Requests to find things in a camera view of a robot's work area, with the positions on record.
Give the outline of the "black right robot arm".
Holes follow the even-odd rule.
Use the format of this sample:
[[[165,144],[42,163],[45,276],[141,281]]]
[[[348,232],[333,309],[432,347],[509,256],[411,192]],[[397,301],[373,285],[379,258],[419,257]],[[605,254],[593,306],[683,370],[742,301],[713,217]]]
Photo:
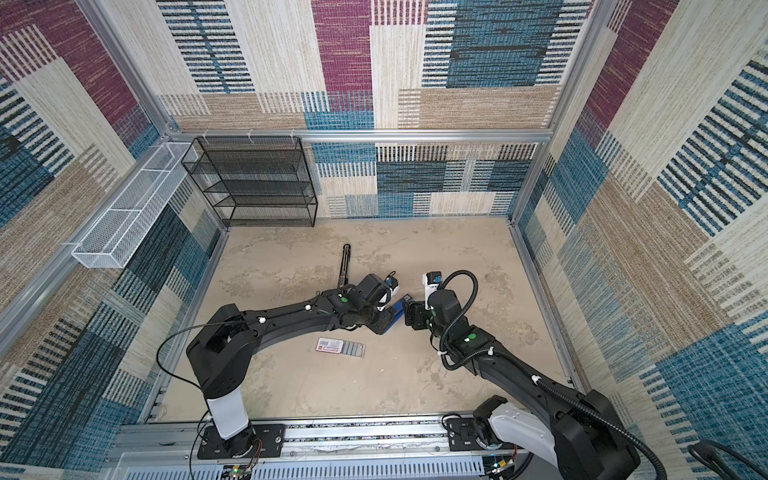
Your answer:
[[[407,311],[407,325],[429,330],[446,370],[466,369],[528,411],[518,416],[499,396],[482,404],[473,419],[482,447],[521,446],[556,467],[564,479],[627,479],[643,460],[656,478],[667,478],[660,458],[626,429],[605,395],[596,390],[583,394],[553,380],[469,323],[467,313],[479,292],[472,272],[431,271],[422,282],[424,304]]]

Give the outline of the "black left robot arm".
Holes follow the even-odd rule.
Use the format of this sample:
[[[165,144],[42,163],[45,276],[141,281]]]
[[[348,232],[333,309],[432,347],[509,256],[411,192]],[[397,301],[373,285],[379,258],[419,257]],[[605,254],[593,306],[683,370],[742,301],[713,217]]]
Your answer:
[[[258,437],[246,412],[241,385],[260,348],[297,336],[366,327],[377,335],[394,323],[390,306],[399,288],[393,274],[371,273],[312,298],[268,310],[219,308],[186,349],[186,355],[212,415],[226,458],[256,452]]]

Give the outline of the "blue stapler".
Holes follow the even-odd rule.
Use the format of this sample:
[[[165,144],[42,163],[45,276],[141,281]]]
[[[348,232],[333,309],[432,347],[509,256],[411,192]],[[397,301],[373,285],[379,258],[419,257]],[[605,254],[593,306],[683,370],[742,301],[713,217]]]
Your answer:
[[[393,305],[388,306],[384,310],[384,312],[389,317],[389,323],[384,328],[384,332],[387,332],[388,330],[390,330],[401,318],[405,316],[407,307],[409,306],[412,300],[413,298],[410,294],[405,294]]]

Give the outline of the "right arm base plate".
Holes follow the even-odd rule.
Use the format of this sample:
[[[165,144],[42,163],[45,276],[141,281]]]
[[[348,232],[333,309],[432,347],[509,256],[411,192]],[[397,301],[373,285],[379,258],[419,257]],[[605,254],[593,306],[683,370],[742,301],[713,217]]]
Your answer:
[[[485,418],[448,413],[440,422],[447,432],[451,451],[494,450],[501,445]]]

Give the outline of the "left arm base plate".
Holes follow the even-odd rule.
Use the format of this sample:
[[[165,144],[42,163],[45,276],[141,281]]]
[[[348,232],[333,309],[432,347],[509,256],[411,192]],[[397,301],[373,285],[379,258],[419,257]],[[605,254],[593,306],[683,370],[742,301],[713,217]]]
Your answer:
[[[198,460],[277,458],[281,455],[285,424],[252,424],[234,437],[224,440],[215,426],[203,430]]]

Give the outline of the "red white staple box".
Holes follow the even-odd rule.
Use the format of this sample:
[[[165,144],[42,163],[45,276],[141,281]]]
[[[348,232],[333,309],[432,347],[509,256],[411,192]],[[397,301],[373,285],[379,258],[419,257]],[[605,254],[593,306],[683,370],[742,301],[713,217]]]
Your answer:
[[[316,351],[320,353],[341,354],[345,342],[339,339],[321,337],[316,344]]]

